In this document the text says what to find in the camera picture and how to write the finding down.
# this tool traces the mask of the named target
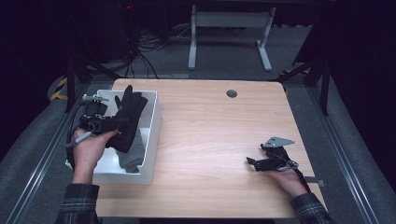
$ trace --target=hand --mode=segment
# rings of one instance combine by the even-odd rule
[[[85,132],[85,130],[78,128],[74,132],[73,138],[76,139],[82,136]],[[73,174],[72,183],[92,183],[93,169],[101,159],[108,139],[116,133],[118,133],[118,130],[101,133],[99,135],[91,135],[82,142],[74,145],[73,154],[75,160],[75,172]]]
[[[301,183],[300,178],[293,170],[287,170],[283,172],[266,171],[265,173],[277,180],[280,186],[282,186],[282,188],[293,198],[308,192]]]

